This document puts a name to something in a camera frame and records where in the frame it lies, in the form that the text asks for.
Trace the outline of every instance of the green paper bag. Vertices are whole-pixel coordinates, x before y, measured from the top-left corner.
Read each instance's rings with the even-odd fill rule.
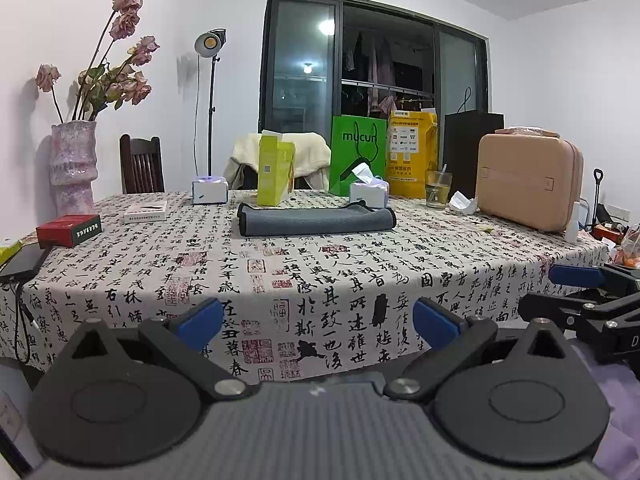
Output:
[[[334,117],[331,137],[329,192],[349,196],[356,182],[351,170],[366,162],[374,175],[385,175],[386,121],[370,117],[343,115]]]

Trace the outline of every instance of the pink suitcase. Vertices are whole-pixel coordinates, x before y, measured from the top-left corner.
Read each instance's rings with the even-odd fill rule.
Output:
[[[582,188],[582,153],[558,137],[489,134],[480,140],[481,211],[540,231],[562,231]]]

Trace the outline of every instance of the calligraphy tablecloth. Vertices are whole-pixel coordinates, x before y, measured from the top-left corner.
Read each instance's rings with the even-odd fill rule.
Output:
[[[130,204],[164,199],[166,221],[120,223]],[[607,259],[606,246],[587,236],[571,246],[559,235],[403,198],[389,200],[398,225],[388,232],[242,238],[241,202],[255,205],[255,191],[231,192],[217,206],[193,206],[186,193],[101,201],[104,233],[56,248],[24,287],[41,331],[28,325],[31,364],[46,370],[88,317],[132,327],[216,297],[225,305],[224,325],[202,352],[234,375],[256,383],[344,371],[423,349],[411,321],[422,296],[462,317],[510,320],[527,292],[572,291],[549,282],[551,263]],[[346,202],[305,191],[281,206]],[[13,293],[0,290],[0,352],[9,357],[14,304]],[[18,346],[24,355],[22,337]]]

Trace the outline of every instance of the wooden chair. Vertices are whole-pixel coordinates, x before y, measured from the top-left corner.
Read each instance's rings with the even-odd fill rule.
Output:
[[[124,193],[164,192],[160,139],[131,139],[120,137],[120,167]]]

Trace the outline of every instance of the yellow box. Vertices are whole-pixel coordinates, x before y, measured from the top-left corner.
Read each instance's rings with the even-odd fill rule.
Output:
[[[424,174],[438,168],[438,122],[431,112],[393,110],[386,134],[389,194],[426,198]]]
[[[293,191],[296,145],[281,139],[273,134],[260,138],[257,205],[276,206]]]
[[[0,240],[0,267],[2,267],[15,253],[20,250],[22,242],[20,240],[13,240],[6,238]]]

